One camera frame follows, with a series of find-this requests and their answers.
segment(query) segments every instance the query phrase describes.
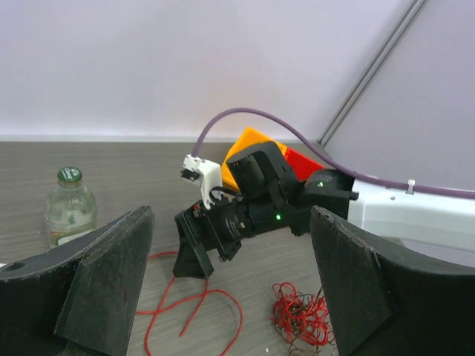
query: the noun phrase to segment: gray wooden table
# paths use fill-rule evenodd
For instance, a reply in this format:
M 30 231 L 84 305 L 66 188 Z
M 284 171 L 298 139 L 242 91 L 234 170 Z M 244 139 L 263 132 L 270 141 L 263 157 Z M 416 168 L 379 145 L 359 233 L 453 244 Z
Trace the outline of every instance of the gray wooden table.
M 185 143 L 0 143 L 0 263 L 48 249 L 43 208 L 65 165 L 81 168 L 85 184 L 95 193 L 99 224 L 150 205 L 155 214 L 151 253 L 177 250 L 174 215 L 199 199 L 199 189 L 178 177 Z M 222 162 L 230 144 L 204 145 L 203 158 Z M 306 293 L 320 288 L 309 236 L 275 231 L 243 242 L 232 262 L 219 263 L 211 288 L 233 294 L 244 311 L 243 331 L 228 355 L 287 355 L 287 345 L 269 321 L 275 302 L 273 283 L 289 281 Z M 155 309 L 171 278 L 173 258 L 148 264 L 139 309 Z M 170 291 L 172 303 L 202 291 L 201 280 L 179 279 Z M 234 337 L 238 310 L 224 296 L 209 295 L 183 337 L 179 337 L 196 306 L 190 302 L 160 315 L 150 337 L 153 355 L 219 355 Z M 145 355 L 143 338 L 151 317 L 137 316 L 128 355 Z M 331 355 L 327 349 L 321 355 Z

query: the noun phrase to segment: red string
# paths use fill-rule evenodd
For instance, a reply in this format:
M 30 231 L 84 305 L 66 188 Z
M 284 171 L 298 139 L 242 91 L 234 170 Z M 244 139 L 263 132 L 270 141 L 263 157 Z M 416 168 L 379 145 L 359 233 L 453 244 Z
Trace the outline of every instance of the red string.
M 156 257 L 163 257 L 163 256 L 170 256 L 170 255 L 176 255 L 178 252 L 176 251 L 166 251 L 166 252 L 160 252 L 159 254 L 152 254 L 148 258 L 154 259 Z M 148 346 L 148 339 L 150 338 L 150 333 L 152 329 L 154 328 L 154 324 L 157 321 L 157 318 L 160 314 L 167 312 L 169 310 L 172 310 L 173 308 L 184 304 L 186 302 L 189 302 L 190 300 L 195 300 L 195 299 L 200 299 L 200 302 L 197 304 L 196 308 L 194 308 L 194 311 L 191 313 L 191 316 L 188 318 L 188 321 L 186 322 L 185 326 L 183 327 L 183 330 L 180 333 L 180 337 L 182 337 L 186 331 L 188 330 L 188 327 L 191 325 L 191 322 L 193 321 L 195 315 L 198 313 L 198 310 L 200 310 L 200 307 L 203 305 L 203 302 L 205 301 L 205 298 L 208 294 L 211 293 L 220 293 L 226 295 L 229 299 L 231 299 L 239 309 L 239 326 L 236 331 L 236 335 L 233 337 L 231 340 L 231 343 L 225 348 L 225 350 L 221 353 L 221 356 L 224 356 L 236 343 L 236 340 L 238 339 L 242 329 L 243 329 L 243 320 L 244 320 L 244 313 L 243 309 L 240 306 L 239 302 L 232 296 L 230 293 L 227 291 L 223 291 L 221 289 L 209 289 L 209 281 L 205 281 L 205 290 L 202 293 L 192 295 L 187 298 L 183 298 L 182 300 L 177 301 L 176 303 L 171 304 L 170 306 L 167 306 L 166 308 L 163 308 L 163 304 L 165 303 L 165 300 L 168 296 L 168 293 L 170 292 L 171 287 L 173 286 L 173 283 L 175 281 L 175 277 L 172 277 L 168 285 L 166 286 L 165 292 L 163 293 L 162 298 L 160 299 L 160 302 L 158 303 L 158 307 L 155 310 L 151 311 L 137 311 L 138 315 L 153 315 L 151 322 L 148 324 L 147 332 L 145 333 L 145 339 L 144 339 L 144 347 L 145 347 L 145 352 L 147 353 L 148 356 L 152 356 L 150 348 Z
M 327 302 L 324 297 L 300 294 L 293 284 L 276 283 L 272 286 L 277 302 L 272 308 L 271 319 L 283 332 L 287 343 L 297 339 L 311 346 L 323 346 L 329 342 L 331 332 Z

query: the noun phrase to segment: purple cable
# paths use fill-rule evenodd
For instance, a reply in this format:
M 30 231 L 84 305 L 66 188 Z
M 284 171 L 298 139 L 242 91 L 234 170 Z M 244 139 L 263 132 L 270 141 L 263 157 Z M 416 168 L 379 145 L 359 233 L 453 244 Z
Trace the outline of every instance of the purple cable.
M 265 111 L 260 111 L 260 110 L 251 109 L 251 108 L 228 109 L 226 111 L 223 111 L 222 113 L 219 113 L 213 119 L 211 119 L 211 121 L 208 122 L 208 124 L 205 126 L 203 131 L 201 131 L 201 135 L 198 137 L 198 140 L 196 141 L 196 144 L 194 145 L 193 151 L 191 153 L 193 157 L 196 157 L 198 153 L 200 152 L 201 146 L 203 145 L 203 141 L 206 135 L 208 134 L 209 130 L 211 130 L 211 128 L 213 127 L 213 125 L 216 122 L 220 121 L 222 118 L 228 115 L 231 115 L 233 113 L 253 113 L 254 115 L 263 116 L 263 117 L 266 117 L 267 119 L 272 120 L 273 122 L 277 122 L 279 125 L 284 126 L 287 130 L 292 132 L 299 140 L 301 140 L 314 154 L 316 154 L 325 163 L 334 167 L 334 169 L 337 169 L 351 177 L 354 177 L 357 180 L 361 180 L 362 182 L 366 182 L 366 183 L 370 183 L 374 185 L 380 185 L 382 187 L 401 189 L 403 191 L 409 188 L 409 185 L 407 183 L 394 182 L 392 180 L 368 176 L 366 174 L 358 173 L 357 171 L 352 171 L 349 168 L 346 168 L 338 164 L 328 154 L 326 154 L 321 149 L 314 146 L 300 132 L 295 130 L 291 125 L 289 125 L 282 119 L 279 119 L 278 117 L 273 116 L 270 113 L 266 113 Z M 420 193 L 433 194 L 433 195 L 442 195 L 445 197 L 475 199 L 475 191 L 463 191 L 463 190 L 451 189 L 451 188 L 430 187 L 427 185 L 414 185 L 413 191 L 418 191 Z

